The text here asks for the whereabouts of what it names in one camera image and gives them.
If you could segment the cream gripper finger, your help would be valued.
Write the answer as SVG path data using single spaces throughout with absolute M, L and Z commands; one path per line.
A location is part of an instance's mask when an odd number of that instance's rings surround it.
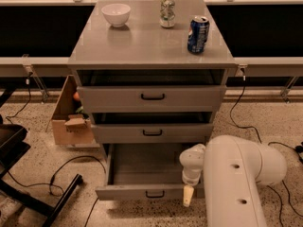
M 194 187 L 185 185 L 183 190 L 183 205 L 189 207 L 194 193 Z

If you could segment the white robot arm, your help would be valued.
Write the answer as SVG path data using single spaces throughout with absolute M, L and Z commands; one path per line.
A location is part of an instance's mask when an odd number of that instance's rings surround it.
M 193 187 L 204 182 L 208 227 L 267 227 L 257 186 L 285 178 L 287 163 L 277 149 L 221 135 L 184 150 L 179 161 L 184 206 L 190 206 Z

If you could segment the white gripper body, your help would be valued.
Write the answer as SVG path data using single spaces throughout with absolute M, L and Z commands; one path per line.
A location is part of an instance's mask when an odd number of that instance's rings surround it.
M 204 167 L 205 145 L 197 144 L 184 150 L 179 161 L 183 167 L 182 180 L 185 184 L 195 186 L 201 178 Z

